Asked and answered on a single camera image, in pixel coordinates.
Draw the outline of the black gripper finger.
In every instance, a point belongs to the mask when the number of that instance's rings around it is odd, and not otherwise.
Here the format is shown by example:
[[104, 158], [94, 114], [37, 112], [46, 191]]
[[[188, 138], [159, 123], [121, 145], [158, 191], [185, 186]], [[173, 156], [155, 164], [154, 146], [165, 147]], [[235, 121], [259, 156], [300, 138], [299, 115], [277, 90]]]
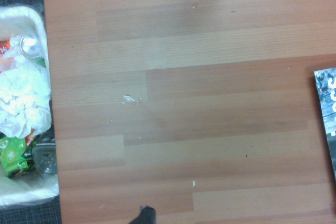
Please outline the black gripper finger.
[[156, 210], [150, 206], [141, 208], [139, 215], [129, 224], [156, 224]]

